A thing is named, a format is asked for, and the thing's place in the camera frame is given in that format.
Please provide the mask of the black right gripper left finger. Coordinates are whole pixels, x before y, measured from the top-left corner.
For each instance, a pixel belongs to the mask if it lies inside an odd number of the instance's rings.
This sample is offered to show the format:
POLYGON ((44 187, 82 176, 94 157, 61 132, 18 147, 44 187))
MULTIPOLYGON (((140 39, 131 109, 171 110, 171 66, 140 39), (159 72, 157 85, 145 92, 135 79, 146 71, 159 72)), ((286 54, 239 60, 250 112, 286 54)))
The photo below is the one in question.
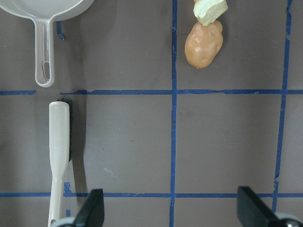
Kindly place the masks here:
POLYGON ((75 227, 101 227, 104 224, 104 195, 102 189, 90 192, 78 212, 73 225, 75 227))

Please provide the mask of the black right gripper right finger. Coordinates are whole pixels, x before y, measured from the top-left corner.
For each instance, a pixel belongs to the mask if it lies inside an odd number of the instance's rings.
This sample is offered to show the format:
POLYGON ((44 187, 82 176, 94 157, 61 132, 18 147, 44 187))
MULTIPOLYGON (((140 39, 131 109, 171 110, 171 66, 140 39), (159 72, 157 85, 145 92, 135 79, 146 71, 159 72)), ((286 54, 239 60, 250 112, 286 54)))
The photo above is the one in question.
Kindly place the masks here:
POLYGON ((238 187, 237 217, 243 227, 301 227, 297 217, 274 213, 248 186, 238 187))

